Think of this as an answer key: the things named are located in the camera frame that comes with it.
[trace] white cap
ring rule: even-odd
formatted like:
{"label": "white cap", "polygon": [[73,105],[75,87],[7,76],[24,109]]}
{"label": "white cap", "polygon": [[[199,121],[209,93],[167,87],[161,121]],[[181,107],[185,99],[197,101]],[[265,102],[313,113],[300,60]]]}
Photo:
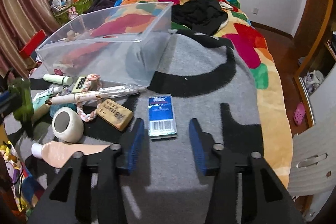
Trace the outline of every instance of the white cap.
{"label": "white cap", "polygon": [[63,88],[61,86],[55,86],[52,90],[53,94],[57,94],[60,93],[63,90]]}
{"label": "white cap", "polygon": [[42,147],[43,145],[39,143],[33,143],[31,146],[31,153],[35,158],[42,159]]}

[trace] pen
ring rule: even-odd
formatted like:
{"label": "pen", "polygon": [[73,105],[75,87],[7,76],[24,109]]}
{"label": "pen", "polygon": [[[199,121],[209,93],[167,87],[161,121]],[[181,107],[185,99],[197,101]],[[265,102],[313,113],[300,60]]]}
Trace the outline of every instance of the pen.
{"label": "pen", "polygon": [[80,92],[75,94],[68,94],[63,96],[55,96],[46,100],[47,105],[60,105],[68,103],[77,103],[105,98],[122,97],[132,94],[138,94],[147,90],[144,86],[138,86],[135,84],[125,84],[113,86],[110,88]]}

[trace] striped curtain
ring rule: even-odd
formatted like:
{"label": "striped curtain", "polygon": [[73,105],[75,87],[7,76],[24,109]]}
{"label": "striped curtain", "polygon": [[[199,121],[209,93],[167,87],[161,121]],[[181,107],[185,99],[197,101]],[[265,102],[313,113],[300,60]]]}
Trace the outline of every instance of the striped curtain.
{"label": "striped curtain", "polygon": [[59,28],[48,4],[49,0],[0,0],[0,74],[14,67],[28,76],[31,58],[23,60],[19,50],[39,30],[47,35]]}

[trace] gray blanket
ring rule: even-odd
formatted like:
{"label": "gray blanket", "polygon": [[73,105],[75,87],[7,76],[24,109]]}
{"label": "gray blanket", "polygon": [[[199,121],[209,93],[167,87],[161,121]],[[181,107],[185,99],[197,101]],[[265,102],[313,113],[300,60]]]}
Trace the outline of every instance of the gray blanket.
{"label": "gray blanket", "polygon": [[[37,89],[49,86],[41,80],[45,73],[43,66],[33,73],[32,96]],[[197,118],[203,131],[235,152],[263,154],[253,77],[230,40],[179,30],[171,36],[148,91],[116,101],[134,111],[134,117],[142,118],[148,128],[148,97],[157,94],[173,96],[178,136],[161,141],[146,138],[136,171],[120,178],[128,222],[204,223],[213,178],[196,171],[189,121]],[[12,116],[5,119],[6,132],[11,134],[16,151],[45,188],[57,170],[35,159],[31,146],[34,142],[58,140],[50,124],[51,118],[46,115],[34,125],[34,137],[30,139]],[[97,117],[86,123],[80,143],[105,144],[117,142],[119,137],[117,130]]]}

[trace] transparent storage bin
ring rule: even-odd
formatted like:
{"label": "transparent storage bin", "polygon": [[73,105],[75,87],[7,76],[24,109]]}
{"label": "transparent storage bin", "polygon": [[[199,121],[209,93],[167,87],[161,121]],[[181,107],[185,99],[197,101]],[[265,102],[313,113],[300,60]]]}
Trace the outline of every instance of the transparent storage bin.
{"label": "transparent storage bin", "polygon": [[103,81],[149,86],[170,37],[172,5],[138,3],[79,15],[36,53],[51,74],[95,73]]}

